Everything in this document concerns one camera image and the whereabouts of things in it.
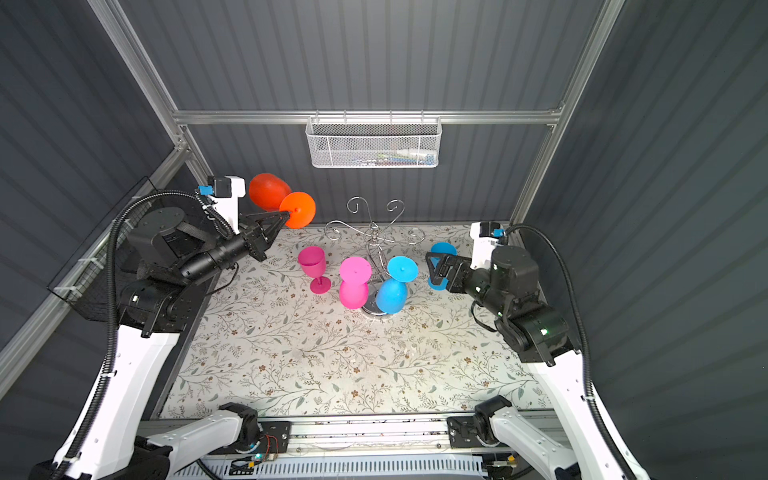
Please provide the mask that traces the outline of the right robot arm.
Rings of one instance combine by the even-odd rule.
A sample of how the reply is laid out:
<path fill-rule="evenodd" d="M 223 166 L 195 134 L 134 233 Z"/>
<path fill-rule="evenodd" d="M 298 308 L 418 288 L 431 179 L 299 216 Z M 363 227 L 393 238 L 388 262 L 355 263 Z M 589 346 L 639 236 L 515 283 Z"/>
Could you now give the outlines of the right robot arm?
<path fill-rule="evenodd" d="M 503 444 L 546 479 L 646 479 L 597 394 L 583 321 L 576 325 L 540 298 L 539 266 L 511 240 L 520 225 L 473 225 L 471 257 L 426 253 L 433 284 L 466 294 L 491 313 L 486 329 L 499 334 L 552 403 L 568 441 L 543 432 L 503 396 L 478 404 L 473 417 L 478 441 Z"/>

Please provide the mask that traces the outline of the red wine glass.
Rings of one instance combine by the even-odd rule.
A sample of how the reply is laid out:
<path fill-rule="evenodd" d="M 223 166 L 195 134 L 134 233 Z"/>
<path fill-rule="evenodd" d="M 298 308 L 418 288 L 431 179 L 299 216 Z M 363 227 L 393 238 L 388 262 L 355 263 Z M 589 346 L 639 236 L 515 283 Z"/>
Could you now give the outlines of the red wine glass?
<path fill-rule="evenodd" d="M 262 210 L 287 212 L 289 219 L 286 226 L 291 229 L 308 226 L 316 215 L 316 203 L 308 193 L 293 191 L 285 181 L 270 173 L 252 178 L 248 196 Z"/>

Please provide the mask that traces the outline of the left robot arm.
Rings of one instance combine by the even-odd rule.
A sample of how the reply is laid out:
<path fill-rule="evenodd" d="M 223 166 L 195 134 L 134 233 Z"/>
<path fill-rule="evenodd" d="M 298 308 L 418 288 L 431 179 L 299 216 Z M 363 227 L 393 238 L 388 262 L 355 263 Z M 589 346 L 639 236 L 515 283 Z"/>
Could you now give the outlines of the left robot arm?
<path fill-rule="evenodd" d="M 148 194 L 126 205 L 107 238 L 105 274 L 106 353 L 87 401 L 65 443 L 31 470 L 34 479 L 164 479 L 220 448 L 269 455 L 277 442 L 265 433 L 255 409 L 226 403 L 187 426 L 150 437 L 138 427 L 171 350 L 207 299 L 210 280 L 244 257 L 261 261 L 286 227 L 314 218 L 313 199 L 301 192 L 271 195 L 259 214 L 223 214 L 224 199 L 212 186 L 189 194 L 214 225 L 213 232 L 186 221 L 178 207 L 145 214 L 129 232 L 124 223 L 155 200 Z M 126 237 L 146 272 L 119 286 L 118 241 Z"/>

